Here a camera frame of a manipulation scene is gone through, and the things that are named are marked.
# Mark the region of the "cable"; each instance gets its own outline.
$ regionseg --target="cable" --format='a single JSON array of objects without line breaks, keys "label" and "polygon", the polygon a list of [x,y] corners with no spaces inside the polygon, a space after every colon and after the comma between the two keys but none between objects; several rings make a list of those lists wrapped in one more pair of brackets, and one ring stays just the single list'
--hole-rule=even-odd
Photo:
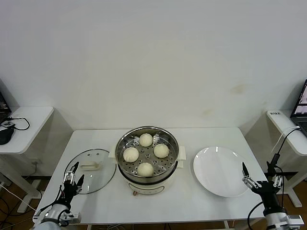
[{"label": "cable", "polygon": [[9,213],[10,212],[10,207],[9,207],[8,203],[6,203],[6,201],[2,197],[0,197],[0,200],[2,200],[5,203],[6,207],[8,208],[8,213]]},{"label": "cable", "polygon": [[281,133],[280,137],[278,138],[278,141],[276,142],[276,144],[274,145],[272,151],[270,152],[270,154],[273,153],[274,149],[276,148],[276,146],[278,145],[280,139],[283,137],[284,133],[290,129],[293,129],[293,128],[299,128],[299,126],[295,126],[295,127],[290,127],[290,128],[287,128],[284,132]]},{"label": "cable", "polygon": [[23,119],[26,121],[26,123],[28,123],[28,127],[27,128],[16,128],[16,126],[13,126],[13,127],[5,127],[5,128],[13,128],[13,129],[16,129],[16,130],[21,130],[21,131],[24,131],[24,130],[27,130],[29,127],[30,127],[30,123],[28,122],[28,120],[24,117],[16,117],[16,118],[13,118],[13,117],[7,117],[4,119],[4,121],[12,121],[12,120],[20,120],[20,119]]},{"label": "cable", "polygon": [[10,222],[3,222],[3,224],[9,224],[9,226],[7,226],[6,228],[11,228],[11,230],[13,229],[13,224]]},{"label": "cable", "polygon": [[59,186],[59,191],[58,191],[56,199],[51,204],[49,204],[45,207],[42,207],[37,213],[40,213],[40,212],[44,211],[46,208],[48,208],[49,206],[53,205],[58,200],[58,197],[59,197],[59,194],[60,194],[61,191],[62,191],[62,185]]},{"label": "cable", "polygon": [[2,228],[2,229],[0,229],[0,230],[4,230],[4,229],[7,229],[7,228],[12,228],[13,226],[15,226],[15,225],[17,225],[17,224],[24,223],[24,222],[26,222],[26,221],[28,221],[28,220],[30,220],[30,219],[32,219],[32,217],[29,218],[29,219],[25,219],[25,220],[23,220],[23,221],[20,221],[20,222],[18,222],[18,223],[16,223],[16,224],[12,224],[12,225],[10,225],[10,226],[7,226],[7,227],[5,227],[5,228]]},{"label": "cable", "polygon": [[283,144],[284,144],[284,142],[286,141],[287,137],[288,137],[291,133],[293,133],[294,131],[299,130],[299,129],[301,129],[301,128],[296,128],[296,129],[292,130],[290,133],[288,133],[287,136],[285,136],[285,138],[283,139],[282,145],[280,146],[280,148],[279,148],[279,150],[278,150],[278,152],[277,152],[278,155],[280,155],[279,153],[280,153],[280,151],[282,150]]},{"label": "cable", "polygon": [[277,165],[275,165],[276,168],[278,168],[281,172],[282,172],[282,175],[283,175],[283,194],[284,194],[284,174],[283,174],[283,170],[278,167]]},{"label": "cable", "polygon": [[12,194],[14,197],[18,198],[21,200],[21,202],[25,203],[27,206],[29,206],[31,209],[33,209],[34,211],[36,211],[36,209],[34,209],[33,207],[31,207],[30,205],[28,205],[26,202],[24,202],[21,198],[19,198],[18,196],[16,196],[14,193],[10,192],[8,189],[6,189],[3,185],[0,184],[0,186],[2,188],[4,188],[7,192],[9,192],[10,194]]},{"label": "cable", "polygon": [[35,170],[34,170],[34,173],[32,173],[32,174],[28,175],[28,176],[25,178],[25,180],[26,180],[26,179],[28,179],[30,176],[34,175],[34,174],[36,173],[36,171],[37,171],[37,164],[35,164]]},{"label": "cable", "polygon": [[69,213],[69,211],[68,211],[67,209],[64,209],[63,211],[61,211],[61,212],[59,213],[59,215],[58,215],[58,224],[60,224],[61,227],[66,227],[66,226],[69,225],[69,222],[66,221],[66,220],[64,220],[64,222],[66,223],[66,225],[63,225],[63,224],[60,222],[60,220],[59,220],[63,212]]},{"label": "cable", "polygon": [[248,214],[248,227],[249,227],[249,229],[250,230],[253,230],[252,228],[251,228],[251,226],[250,226],[250,224],[249,224],[249,218],[250,218],[250,215],[252,214],[252,212],[258,207],[258,206],[260,206],[260,205],[262,205],[262,201],[259,203],[259,204],[257,204],[256,206],[254,206],[253,208],[252,208],[252,210],[249,212],[249,214]]},{"label": "cable", "polygon": [[117,226],[119,226],[120,224],[118,225],[110,225],[106,230],[110,230],[110,229],[113,229],[113,228],[117,228]]}]

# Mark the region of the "power cord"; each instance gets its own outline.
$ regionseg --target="power cord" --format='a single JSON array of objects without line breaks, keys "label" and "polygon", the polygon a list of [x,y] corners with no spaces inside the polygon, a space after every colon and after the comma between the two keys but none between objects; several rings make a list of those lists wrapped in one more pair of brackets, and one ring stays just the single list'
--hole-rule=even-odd
[{"label": "power cord", "polygon": [[[41,193],[40,191],[39,191],[39,193],[40,193],[40,199],[42,199],[43,195],[42,195],[42,193]],[[9,217],[18,217],[18,216],[22,216],[22,215],[24,215],[24,214],[26,214],[26,213],[33,212],[33,210],[30,209],[29,211],[26,211],[26,212],[24,212],[24,213],[17,214],[17,215],[13,215],[12,212],[14,211],[14,209],[15,209],[18,205],[20,205],[20,203],[21,203],[21,202],[18,201],[18,202],[16,203],[16,205],[13,207],[13,209],[8,213],[8,215],[6,216],[6,218],[4,219],[4,221],[0,221],[0,222],[1,222],[1,227],[0,227],[1,229],[0,229],[0,230],[7,229],[7,228],[9,228],[9,227],[10,227],[11,230],[12,230],[14,225],[17,225],[17,224],[20,224],[20,223],[23,223],[23,222],[29,220],[29,219],[26,219],[26,220],[21,221],[21,222],[16,223],[16,224],[12,224],[12,223],[9,223],[9,222],[6,221]],[[4,224],[6,224],[6,223],[10,224],[10,226],[7,226],[7,227],[4,228]]]},{"label": "power cord", "polygon": [[27,205],[28,207],[30,207],[31,209],[33,209],[34,211],[36,211],[36,209],[34,209],[33,207],[31,207],[30,205],[28,205],[26,202],[24,202],[21,198],[19,198],[18,196],[16,196],[14,193],[10,192],[6,187],[4,187],[3,185],[0,184],[0,186],[2,188],[4,188],[8,193],[12,194],[14,197],[18,198],[21,200],[21,202],[23,202],[25,205]]},{"label": "power cord", "polygon": [[290,133],[288,133],[287,136],[285,136],[285,138],[283,139],[282,145],[279,147],[279,150],[278,150],[278,152],[277,152],[278,155],[280,155],[279,153],[280,153],[280,151],[282,150],[283,144],[284,144],[284,142],[286,141],[287,137],[288,137],[291,133],[293,133],[294,131],[299,130],[299,129],[301,129],[301,128],[296,128],[296,129],[292,130]]},{"label": "power cord", "polygon": [[275,165],[276,168],[278,168],[281,172],[282,172],[282,175],[283,175],[283,194],[284,194],[284,174],[283,174],[283,170],[278,167],[277,165]]},{"label": "power cord", "polygon": [[293,129],[293,128],[300,128],[299,126],[295,126],[295,127],[290,127],[290,128],[287,128],[284,132],[281,133],[280,137],[278,138],[278,141],[276,142],[276,144],[274,145],[273,149],[271,150],[270,154],[273,153],[274,149],[276,148],[276,146],[278,145],[280,139],[283,137],[284,133],[287,132],[288,130],[290,129]]},{"label": "power cord", "polygon": [[7,117],[7,118],[5,118],[4,119],[4,121],[12,121],[12,120],[20,120],[20,119],[23,119],[23,120],[25,120],[26,121],[26,123],[28,123],[28,127],[27,128],[16,128],[16,126],[13,126],[13,127],[10,127],[10,128],[13,128],[13,129],[16,129],[16,130],[20,130],[20,131],[24,131],[24,130],[27,130],[29,127],[30,127],[30,123],[28,122],[28,120],[26,119],[26,118],[24,118],[24,117],[16,117],[16,118],[14,118],[14,117]]},{"label": "power cord", "polygon": [[267,162],[267,165],[268,165],[268,175],[273,176],[273,174],[276,173],[274,168],[275,168],[275,166],[276,166],[276,164],[277,164],[277,161],[278,161],[278,159],[279,159],[279,157],[280,157],[280,151],[282,150],[283,145],[284,145],[285,141],[287,140],[287,137],[288,137],[291,133],[293,133],[294,131],[300,130],[300,129],[301,129],[301,128],[296,128],[296,129],[292,130],[291,132],[289,132],[289,133],[285,136],[285,138],[283,139],[283,142],[282,142],[282,144],[281,144],[281,146],[280,146],[278,152],[274,154],[273,159],[271,160],[270,163]]},{"label": "power cord", "polygon": [[253,211],[254,211],[258,206],[260,206],[260,205],[262,205],[262,204],[263,204],[263,202],[261,201],[261,202],[258,203],[256,206],[254,206],[254,207],[252,208],[252,210],[251,210],[251,211],[249,212],[249,214],[248,214],[248,227],[249,227],[250,230],[253,230],[253,229],[251,228],[250,224],[249,224],[250,215],[253,213]]}]

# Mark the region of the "steamer basket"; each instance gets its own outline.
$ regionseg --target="steamer basket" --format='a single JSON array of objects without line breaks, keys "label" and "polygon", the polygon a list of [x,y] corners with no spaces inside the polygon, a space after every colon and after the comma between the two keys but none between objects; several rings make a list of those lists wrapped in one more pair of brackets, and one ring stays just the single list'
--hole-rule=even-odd
[{"label": "steamer basket", "polygon": [[[139,144],[139,138],[144,133],[149,133],[154,139],[152,145],[148,147]],[[155,156],[153,149],[157,144],[168,146],[169,155],[167,157],[158,158]],[[139,158],[133,163],[126,162],[123,158],[125,149],[129,147],[135,147],[139,151]],[[162,128],[152,126],[142,126],[129,131],[118,141],[115,149],[115,156],[121,173],[137,184],[155,184],[168,178],[177,167],[178,155],[179,145],[174,136]],[[137,175],[138,166],[144,162],[153,166],[153,176],[141,177]]]}]

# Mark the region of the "table leg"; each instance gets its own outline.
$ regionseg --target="table leg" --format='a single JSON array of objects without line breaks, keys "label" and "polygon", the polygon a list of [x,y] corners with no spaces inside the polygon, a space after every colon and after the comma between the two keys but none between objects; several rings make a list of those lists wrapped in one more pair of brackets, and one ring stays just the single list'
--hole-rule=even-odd
[{"label": "table leg", "polygon": [[18,187],[23,189],[26,193],[27,200],[24,200],[26,203],[30,203],[31,199],[41,198],[40,192],[34,188],[31,184],[29,184],[21,175],[10,166],[4,159],[3,156],[0,155],[0,173],[4,174],[7,178],[9,178],[13,183],[15,183]]},{"label": "table leg", "polygon": [[[293,188],[297,186],[301,181],[303,181],[307,176],[307,172],[298,172],[293,176],[289,181],[284,179],[284,194],[288,194],[294,207],[302,207],[302,203],[295,194]],[[283,190],[281,189],[277,194],[282,194]]]},{"label": "table leg", "polygon": [[[251,219],[249,223],[251,226],[253,226],[255,223],[257,223],[260,220],[262,220],[262,218]],[[243,220],[235,225],[235,230],[246,230],[246,229],[248,229],[247,220]]]},{"label": "table leg", "polygon": [[12,182],[6,178],[2,173],[0,173],[0,181],[4,182],[4,185],[10,186]]}]

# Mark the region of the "black cable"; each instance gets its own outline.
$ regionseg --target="black cable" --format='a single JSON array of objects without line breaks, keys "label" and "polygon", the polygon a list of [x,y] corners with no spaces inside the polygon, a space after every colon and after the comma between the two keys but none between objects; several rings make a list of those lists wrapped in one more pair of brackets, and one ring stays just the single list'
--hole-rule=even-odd
[{"label": "black cable", "polygon": [[63,212],[69,213],[69,211],[67,209],[64,209],[63,211],[61,211],[59,213],[59,215],[58,215],[58,224],[60,224],[61,227],[66,227],[66,226],[69,225],[69,222],[68,221],[64,221],[66,223],[66,225],[62,225],[62,223],[59,220]]},{"label": "black cable", "polygon": [[251,211],[249,212],[249,214],[248,214],[248,227],[249,227],[250,230],[253,230],[253,229],[251,228],[250,224],[249,224],[250,215],[251,215],[252,212],[253,212],[258,206],[260,206],[262,203],[263,203],[263,202],[261,201],[259,204],[257,204],[256,206],[254,206],[254,207],[252,208],[252,210],[251,210]]},{"label": "black cable", "polygon": [[[6,201],[2,197],[0,197],[0,200],[2,200],[5,203],[5,205],[8,209],[8,212],[10,212],[10,207],[9,207],[8,203],[6,203]],[[3,212],[5,215],[8,215],[8,213],[4,212],[2,209],[0,209],[0,211]]]},{"label": "black cable", "polygon": [[41,208],[38,212],[44,211],[46,208],[48,208],[49,206],[53,205],[53,204],[58,200],[59,194],[60,194],[60,192],[62,191],[61,188],[62,188],[62,185],[59,186],[59,191],[58,191],[58,194],[57,194],[56,199],[55,199],[51,204],[49,204],[49,205],[47,205],[47,206]]},{"label": "black cable", "polygon": [[12,120],[20,120],[20,119],[25,120],[26,123],[28,123],[28,127],[27,127],[27,128],[16,128],[16,126],[14,126],[14,127],[11,127],[11,128],[16,129],[16,130],[21,130],[21,131],[27,130],[27,129],[30,127],[30,123],[29,123],[28,120],[27,120],[26,118],[24,118],[24,117],[16,117],[16,118],[13,118],[13,117],[10,116],[10,117],[5,118],[4,121],[12,121]]},{"label": "black cable", "polygon": [[280,146],[280,148],[279,148],[279,150],[278,150],[278,152],[277,152],[278,155],[280,155],[279,153],[280,153],[280,151],[282,150],[283,144],[284,144],[284,142],[286,141],[287,137],[288,137],[291,133],[293,133],[294,131],[299,130],[299,129],[301,129],[301,128],[293,129],[290,133],[287,134],[287,136],[283,139],[282,145]]},{"label": "black cable", "polygon": [[281,172],[282,172],[282,175],[283,175],[283,194],[284,194],[284,174],[283,174],[283,170],[278,167],[277,165],[275,165],[276,168],[278,168]]}]

